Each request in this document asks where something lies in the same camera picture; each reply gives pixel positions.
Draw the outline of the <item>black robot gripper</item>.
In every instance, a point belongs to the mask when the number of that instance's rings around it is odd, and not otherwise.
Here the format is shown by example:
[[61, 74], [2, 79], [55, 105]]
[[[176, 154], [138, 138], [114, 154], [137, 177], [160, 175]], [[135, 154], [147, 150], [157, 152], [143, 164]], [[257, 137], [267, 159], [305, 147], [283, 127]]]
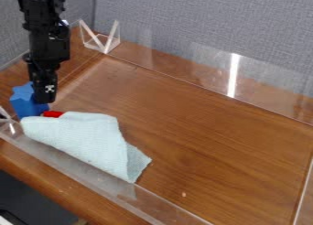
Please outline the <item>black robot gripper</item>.
[[[24, 18], [22, 26], [30, 36], [30, 53], [22, 58], [34, 83], [35, 99], [38, 103], [53, 103], [58, 91], [58, 74], [54, 70], [70, 60], [70, 25], [62, 19], [66, 0], [18, 1]], [[44, 70], [36, 71], [36, 65]]]

